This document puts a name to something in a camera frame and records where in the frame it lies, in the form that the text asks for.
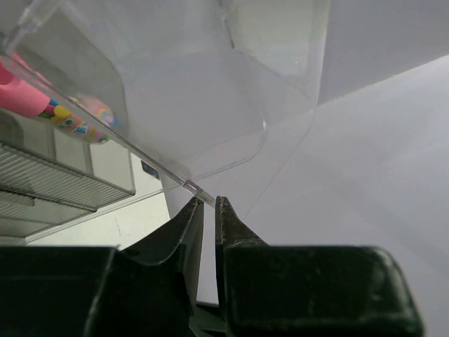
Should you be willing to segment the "pink capped marker tube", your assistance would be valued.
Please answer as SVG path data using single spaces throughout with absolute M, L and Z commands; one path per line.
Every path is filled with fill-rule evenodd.
M 1 108 L 28 119 L 50 124 L 60 132 L 89 144 L 103 144 L 109 136 L 78 117 L 5 67 L 1 57 Z

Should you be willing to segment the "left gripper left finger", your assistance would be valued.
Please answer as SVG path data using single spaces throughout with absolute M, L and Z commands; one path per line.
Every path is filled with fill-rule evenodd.
M 151 234 L 108 246 L 1 248 L 2 336 L 188 336 L 203 202 Z

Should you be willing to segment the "clear acrylic drawer organizer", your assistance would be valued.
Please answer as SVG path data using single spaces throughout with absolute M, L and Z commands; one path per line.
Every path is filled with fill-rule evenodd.
M 2 1 L 1 64 L 247 216 L 314 121 L 329 1 Z

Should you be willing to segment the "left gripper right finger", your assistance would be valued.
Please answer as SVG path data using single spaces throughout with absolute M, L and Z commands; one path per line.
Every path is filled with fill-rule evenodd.
M 219 307 L 228 336 L 421 336 L 392 255 L 376 246 L 271 246 L 215 202 Z

